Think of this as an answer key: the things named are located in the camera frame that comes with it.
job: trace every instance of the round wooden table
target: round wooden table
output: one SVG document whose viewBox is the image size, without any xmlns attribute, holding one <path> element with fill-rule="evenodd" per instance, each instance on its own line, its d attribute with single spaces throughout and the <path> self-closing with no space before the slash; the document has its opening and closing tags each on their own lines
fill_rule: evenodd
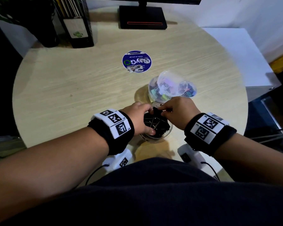
<svg viewBox="0 0 283 226">
<path fill-rule="evenodd" d="M 14 83 L 13 109 L 27 147 L 83 128 L 93 114 L 107 108 L 149 102 L 148 83 L 167 69 L 197 86 L 193 100 L 202 112 L 213 112 L 244 133 L 248 103 L 241 74 L 214 38 L 167 12 L 166 30 L 122 30 L 116 12 L 116 7 L 91 12 L 94 47 L 37 48 L 24 57 Z M 124 68 L 122 57 L 133 50 L 151 57 L 148 71 Z M 161 143 L 135 137 L 129 148 L 136 161 L 155 156 L 181 160 L 177 148 L 182 144 L 184 133 L 174 127 Z"/>
</svg>

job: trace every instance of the monitor stand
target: monitor stand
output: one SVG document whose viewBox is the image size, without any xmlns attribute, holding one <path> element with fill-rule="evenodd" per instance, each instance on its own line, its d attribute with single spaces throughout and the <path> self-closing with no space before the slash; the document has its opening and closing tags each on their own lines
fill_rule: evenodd
<svg viewBox="0 0 283 226">
<path fill-rule="evenodd" d="M 165 30 L 166 19 L 161 7 L 147 7 L 146 1 L 139 6 L 119 6 L 119 21 L 122 29 Z"/>
</svg>

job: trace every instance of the black wristband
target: black wristband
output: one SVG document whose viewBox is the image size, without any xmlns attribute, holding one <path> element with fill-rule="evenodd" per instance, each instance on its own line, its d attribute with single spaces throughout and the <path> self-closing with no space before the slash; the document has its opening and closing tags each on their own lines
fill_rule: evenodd
<svg viewBox="0 0 283 226">
<path fill-rule="evenodd" d="M 116 139 L 113 138 L 110 128 L 103 121 L 97 118 L 91 120 L 87 126 L 94 129 L 101 137 L 106 140 L 109 146 L 109 156 L 122 153 L 125 150 L 129 141 L 134 136 L 134 126 L 130 117 L 122 111 L 119 112 L 127 118 L 131 129 Z"/>
<path fill-rule="evenodd" d="M 216 134 L 214 139 L 210 144 L 207 144 L 204 140 L 191 133 L 191 129 L 194 127 L 195 123 L 203 116 L 205 113 L 196 115 L 186 126 L 185 141 L 195 150 L 202 151 L 209 156 L 212 156 L 215 151 L 227 140 L 229 140 L 237 130 L 229 125 L 224 125 L 224 127 Z"/>
</svg>

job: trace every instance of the blue circular sticker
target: blue circular sticker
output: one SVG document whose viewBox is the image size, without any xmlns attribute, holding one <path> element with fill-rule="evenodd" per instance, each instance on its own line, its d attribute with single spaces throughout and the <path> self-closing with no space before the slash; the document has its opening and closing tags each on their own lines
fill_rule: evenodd
<svg viewBox="0 0 283 226">
<path fill-rule="evenodd" d="M 150 69 L 152 60 L 143 51 L 130 51 L 124 55 L 122 63 L 130 73 L 140 73 Z"/>
</svg>

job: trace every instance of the yellow object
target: yellow object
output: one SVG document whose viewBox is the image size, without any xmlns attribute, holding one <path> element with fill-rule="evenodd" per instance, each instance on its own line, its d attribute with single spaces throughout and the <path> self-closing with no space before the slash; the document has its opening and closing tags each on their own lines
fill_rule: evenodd
<svg viewBox="0 0 283 226">
<path fill-rule="evenodd" d="M 281 73 L 283 71 L 283 55 L 272 61 L 269 65 L 275 74 Z"/>
</svg>

